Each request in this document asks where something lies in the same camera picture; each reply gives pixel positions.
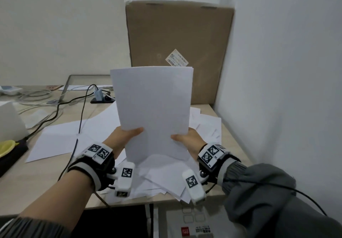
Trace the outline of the white shipping label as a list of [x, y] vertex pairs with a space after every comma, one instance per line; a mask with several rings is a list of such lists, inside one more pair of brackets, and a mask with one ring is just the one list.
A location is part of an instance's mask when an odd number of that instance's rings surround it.
[[181, 53], [174, 49], [165, 59], [169, 65], [173, 67], [186, 67], [189, 62], [181, 55]]

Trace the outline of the black power strip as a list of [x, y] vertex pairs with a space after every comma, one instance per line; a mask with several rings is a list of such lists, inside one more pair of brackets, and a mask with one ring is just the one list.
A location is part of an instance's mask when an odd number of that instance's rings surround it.
[[96, 97], [92, 98], [90, 103], [91, 104], [111, 104], [115, 102], [116, 99], [111, 96], [104, 96], [102, 100], [97, 100]]

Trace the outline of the white block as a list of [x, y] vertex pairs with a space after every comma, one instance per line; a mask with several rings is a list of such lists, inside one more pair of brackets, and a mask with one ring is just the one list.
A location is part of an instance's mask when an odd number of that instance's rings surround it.
[[13, 103], [0, 101], [0, 142], [19, 141], [28, 135], [28, 130]]

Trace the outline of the black cabinet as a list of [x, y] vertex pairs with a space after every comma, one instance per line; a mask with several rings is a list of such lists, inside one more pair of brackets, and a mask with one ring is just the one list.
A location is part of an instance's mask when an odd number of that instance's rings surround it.
[[153, 205], [84, 210], [71, 238], [153, 238]]

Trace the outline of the black right wrist tracker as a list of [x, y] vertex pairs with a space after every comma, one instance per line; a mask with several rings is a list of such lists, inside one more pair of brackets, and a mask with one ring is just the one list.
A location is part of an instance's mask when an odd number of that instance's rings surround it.
[[205, 201], [213, 187], [223, 183], [227, 168], [233, 163], [241, 163], [241, 160], [222, 145], [209, 143], [199, 152], [197, 162], [197, 172], [188, 169], [182, 173], [183, 182], [194, 205]]

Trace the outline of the black wrist tracker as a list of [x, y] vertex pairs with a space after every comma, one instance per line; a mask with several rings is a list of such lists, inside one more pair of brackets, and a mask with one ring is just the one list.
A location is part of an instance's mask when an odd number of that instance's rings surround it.
[[124, 161], [116, 166], [115, 163], [110, 147], [93, 143], [76, 157], [67, 172], [76, 170], [90, 177], [95, 192], [111, 188], [116, 197], [127, 198], [131, 194], [135, 164]]
[[222, 145], [209, 143], [199, 152], [197, 162], [197, 172], [188, 169], [182, 173], [183, 182], [194, 205], [205, 201], [213, 187], [223, 183], [227, 168], [233, 163], [241, 163], [241, 160]]

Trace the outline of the grey metal frame stand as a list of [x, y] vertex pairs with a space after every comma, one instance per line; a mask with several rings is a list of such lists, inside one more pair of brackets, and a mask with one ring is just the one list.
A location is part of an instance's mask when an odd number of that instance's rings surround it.
[[71, 74], [61, 89], [57, 98], [47, 101], [48, 105], [57, 105], [64, 101], [65, 95], [70, 91], [87, 90], [95, 84], [98, 88], [111, 89], [113, 87], [109, 74]]

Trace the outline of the person's right hand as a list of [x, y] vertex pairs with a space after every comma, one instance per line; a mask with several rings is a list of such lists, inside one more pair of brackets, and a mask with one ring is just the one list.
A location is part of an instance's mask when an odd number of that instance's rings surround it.
[[188, 135], [188, 141], [186, 143], [181, 144], [183, 144], [186, 147], [191, 157], [196, 161], [198, 158], [198, 154], [203, 149], [203, 147], [207, 145], [207, 143], [193, 128], [188, 128], [188, 133], [185, 135]]

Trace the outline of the white office machine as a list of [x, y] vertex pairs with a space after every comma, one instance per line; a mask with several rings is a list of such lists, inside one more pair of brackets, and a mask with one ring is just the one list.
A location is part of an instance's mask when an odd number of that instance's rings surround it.
[[222, 200], [154, 205], [152, 238], [246, 238], [242, 227], [232, 223]]

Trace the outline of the white flat device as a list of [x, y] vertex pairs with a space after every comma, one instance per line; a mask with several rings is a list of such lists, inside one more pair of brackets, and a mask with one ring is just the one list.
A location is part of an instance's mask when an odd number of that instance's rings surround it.
[[1, 86], [0, 85], [0, 94], [4, 94], [7, 96], [16, 96], [19, 95], [22, 91], [22, 88], [16, 86]]

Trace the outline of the person's left forearm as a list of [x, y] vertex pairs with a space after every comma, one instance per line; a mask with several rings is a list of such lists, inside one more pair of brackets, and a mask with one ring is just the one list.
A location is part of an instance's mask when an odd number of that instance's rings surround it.
[[91, 178], [71, 170], [0, 230], [0, 238], [69, 238], [94, 192]]

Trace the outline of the stack of white sheets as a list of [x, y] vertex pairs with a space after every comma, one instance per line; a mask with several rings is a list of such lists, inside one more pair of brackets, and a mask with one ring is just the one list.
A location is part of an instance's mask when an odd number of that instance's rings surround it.
[[130, 67], [110, 70], [123, 130], [144, 128], [125, 146], [128, 161], [139, 164], [159, 154], [186, 161], [186, 147], [171, 135], [188, 133], [192, 67]]

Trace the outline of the person's right forearm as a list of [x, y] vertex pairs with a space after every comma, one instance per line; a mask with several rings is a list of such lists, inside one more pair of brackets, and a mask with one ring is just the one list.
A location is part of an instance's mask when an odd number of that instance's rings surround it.
[[246, 167], [228, 159], [217, 177], [231, 222], [248, 238], [342, 238], [342, 225], [298, 198], [294, 191], [258, 183], [296, 188], [296, 180], [270, 164]]

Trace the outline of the person's left hand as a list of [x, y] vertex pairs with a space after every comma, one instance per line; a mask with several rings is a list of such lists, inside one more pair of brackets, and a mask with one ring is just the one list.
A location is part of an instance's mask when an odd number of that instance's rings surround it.
[[102, 144], [108, 146], [112, 149], [114, 159], [117, 159], [121, 154], [122, 150], [125, 148], [125, 145], [130, 140], [123, 140], [122, 138], [122, 128], [119, 126], [115, 128], [115, 130], [107, 137]]

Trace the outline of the pile of loose white papers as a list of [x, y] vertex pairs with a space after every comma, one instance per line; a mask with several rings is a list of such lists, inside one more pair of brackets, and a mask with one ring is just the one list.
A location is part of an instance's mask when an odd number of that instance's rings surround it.
[[[221, 118], [199, 112], [198, 108], [190, 108], [189, 126], [194, 128], [205, 142], [221, 144]], [[74, 121], [46, 127], [26, 162], [72, 153], [77, 139], [75, 157], [94, 142], [102, 142], [120, 125], [116, 103], [111, 104], [93, 118], [83, 121], [81, 133], [78, 133], [79, 123], [79, 121]], [[164, 155], [153, 155], [146, 162], [135, 163], [135, 165], [130, 196], [128, 198], [115, 197], [115, 191], [107, 188], [100, 192], [107, 194], [105, 197], [107, 203], [145, 196], [152, 197], [169, 191], [178, 201], [190, 202], [190, 194], [182, 181], [182, 173], [188, 169], [199, 173], [199, 165], [193, 158], [182, 162]]]

